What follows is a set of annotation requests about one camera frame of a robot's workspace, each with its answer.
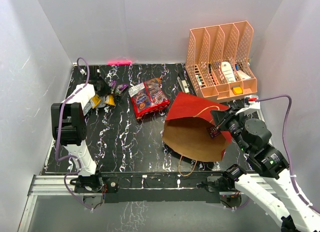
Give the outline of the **red snack packet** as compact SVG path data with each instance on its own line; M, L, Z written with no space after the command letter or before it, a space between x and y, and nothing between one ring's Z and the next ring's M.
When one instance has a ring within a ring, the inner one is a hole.
M162 91L162 78L157 77L131 87L128 92L137 120L143 116L163 110L170 105L170 100Z

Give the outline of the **purple M&M's packet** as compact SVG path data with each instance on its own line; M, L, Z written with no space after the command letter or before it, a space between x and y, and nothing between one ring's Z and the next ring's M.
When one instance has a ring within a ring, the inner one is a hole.
M115 90L114 90L114 95L116 96L120 96L127 88L128 88L128 84L119 84L116 86Z

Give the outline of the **yellow snack packet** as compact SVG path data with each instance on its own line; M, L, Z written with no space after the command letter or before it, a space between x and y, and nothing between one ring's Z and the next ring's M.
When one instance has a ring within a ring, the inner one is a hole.
M116 105L112 94L105 97L104 104L110 106Z
M90 99L90 104L92 109L95 109L100 103L101 103L101 99L97 94Z

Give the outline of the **brown M&M's packet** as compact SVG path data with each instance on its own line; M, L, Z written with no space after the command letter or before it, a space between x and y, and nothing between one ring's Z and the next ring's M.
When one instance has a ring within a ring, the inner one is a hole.
M113 94L117 85L116 80L111 80L108 85L110 86L110 94Z

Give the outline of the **red brown paper bag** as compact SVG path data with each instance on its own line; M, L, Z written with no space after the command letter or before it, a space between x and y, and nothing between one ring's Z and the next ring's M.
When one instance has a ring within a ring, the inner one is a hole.
M180 155L197 162L219 162L232 142L229 132L211 138L208 127L215 126L211 110L224 111L228 106L191 94L179 92L166 120L162 141Z

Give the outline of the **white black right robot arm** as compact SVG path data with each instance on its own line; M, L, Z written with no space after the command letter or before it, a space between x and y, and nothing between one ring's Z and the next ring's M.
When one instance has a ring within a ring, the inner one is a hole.
M209 192L237 191L245 194L269 215L282 232L318 232L320 214L302 199L302 190L294 183L290 165L283 154L269 143L272 136L264 121L248 118L242 109L212 110L216 129L229 132L246 161L273 189L259 185L243 168L233 164L215 181L200 184Z

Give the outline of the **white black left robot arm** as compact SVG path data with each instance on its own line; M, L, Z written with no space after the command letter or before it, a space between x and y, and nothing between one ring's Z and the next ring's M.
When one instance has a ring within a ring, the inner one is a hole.
M78 84L63 102L54 103L50 108L55 159L58 162L72 160L77 178L70 183L95 193L102 190L103 179L86 143L86 115L99 105L94 100L110 95L112 87L101 77L99 66L78 70L86 76L84 83Z

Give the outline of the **small purple candy packet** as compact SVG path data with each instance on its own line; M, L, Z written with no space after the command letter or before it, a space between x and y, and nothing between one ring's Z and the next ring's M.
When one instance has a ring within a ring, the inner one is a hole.
M208 131L209 136L210 136L212 139L221 134L220 130L217 129L215 126L208 127L208 128L207 128L207 131Z

